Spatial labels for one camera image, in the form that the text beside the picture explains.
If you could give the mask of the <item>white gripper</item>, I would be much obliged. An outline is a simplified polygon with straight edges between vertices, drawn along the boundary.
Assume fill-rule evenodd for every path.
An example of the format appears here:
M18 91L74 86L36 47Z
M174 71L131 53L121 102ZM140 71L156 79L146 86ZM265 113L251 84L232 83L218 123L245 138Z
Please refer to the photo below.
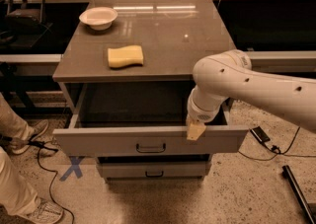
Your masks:
M219 109L220 106L216 106L210 111L201 109L194 102L193 96L189 96L187 105L189 117L186 120L187 139L192 141L198 140L206 130L205 123L213 121Z

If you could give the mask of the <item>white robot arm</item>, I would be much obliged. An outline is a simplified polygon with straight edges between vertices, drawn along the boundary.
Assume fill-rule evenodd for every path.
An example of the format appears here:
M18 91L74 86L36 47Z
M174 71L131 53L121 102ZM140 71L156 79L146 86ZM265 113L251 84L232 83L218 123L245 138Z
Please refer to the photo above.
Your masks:
M316 81L256 72L247 53L234 49L200 59L187 104L187 138L199 139L222 103L237 99L316 132Z

